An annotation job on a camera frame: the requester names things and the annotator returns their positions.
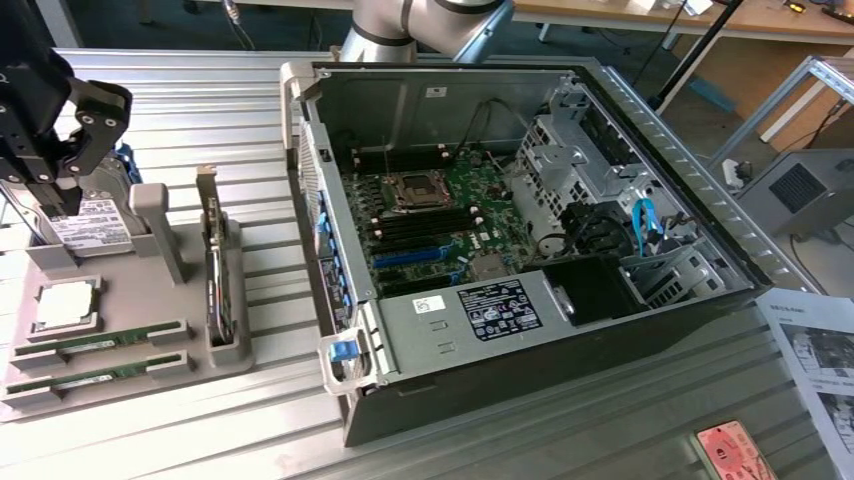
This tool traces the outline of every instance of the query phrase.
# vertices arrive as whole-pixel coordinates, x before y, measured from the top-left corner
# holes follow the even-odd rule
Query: power supply label
[[[483,342],[543,326],[519,280],[456,292],[468,323]]]

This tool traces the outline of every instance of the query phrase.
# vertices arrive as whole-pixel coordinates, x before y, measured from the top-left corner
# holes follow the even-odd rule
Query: green circuit board
[[[382,185],[386,174],[342,175],[344,189],[354,220],[359,230],[359,237],[368,269],[374,283],[380,287],[387,282],[388,272],[396,275],[395,282],[407,282],[435,276],[454,275],[451,284],[464,284],[478,281],[478,272],[472,261],[478,257],[490,256],[506,270],[506,274],[518,273],[530,260],[532,243],[526,233],[524,221],[515,208],[511,196],[507,196],[507,185],[502,179],[499,167],[494,165],[482,150],[463,149],[456,160],[443,169],[414,170],[398,172],[398,175],[432,175],[442,178],[450,196],[448,208],[470,208],[475,205],[480,211],[483,222],[470,230],[435,235],[438,244],[446,249],[443,258],[407,265],[374,268],[376,255],[371,247],[380,244],[371,229],[371,219],[378,217],[375,204],[366,198],[367,185]],[[395,194],[390,188],[382,187],[382,202],[384,211],[382,216],[406,215],[392,211]]]

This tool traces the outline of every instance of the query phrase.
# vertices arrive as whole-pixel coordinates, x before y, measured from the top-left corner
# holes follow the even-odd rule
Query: paper document
[[[773,289],[757,305],[830,458],[854,480],[854,300]]]

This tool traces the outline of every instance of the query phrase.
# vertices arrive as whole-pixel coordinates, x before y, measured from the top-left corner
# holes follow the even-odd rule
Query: gray parts holder
[[[28,249],[32,262],[24,277],[17,325],[0,391],[0,421],[234,375],[255,363],[238,222],[228,221],[231,244],[227,248],[235,339],[231,344],[215,347],[207,335],[202,226],[189,224],[169,228],[165,221],[168,199],[160,186],[135,185],[131,197],[135,201],[132,210],[145,219],[152,231],[148,235],[132,237],[136,255],[107,255],[79,261],[61,246]],[[93,278],[100,282],[93,306],[100,329],[31,338],[28,334],[37,315],[36,298],[41,287]],[[173,322],[171,328],[139,333],[140,328],[167,322]],[[75,342],[83,340],[89,346],[51,348],[52,344],[72,345],[64,343],[71,339]],[[19,351],[35,353],[17,355]],[[140,362],[157,358],[169,360],[137,368],[128,376],[129,370],[124,367],[139,367]],[[92,373],[96,375],[89,380],[87,375]],[[36,379],[52,382],[52,386],[33,385]],[[64,379],[72,381],[56,388]],[[29,385],[27,391],[20,391],[21,384]]]

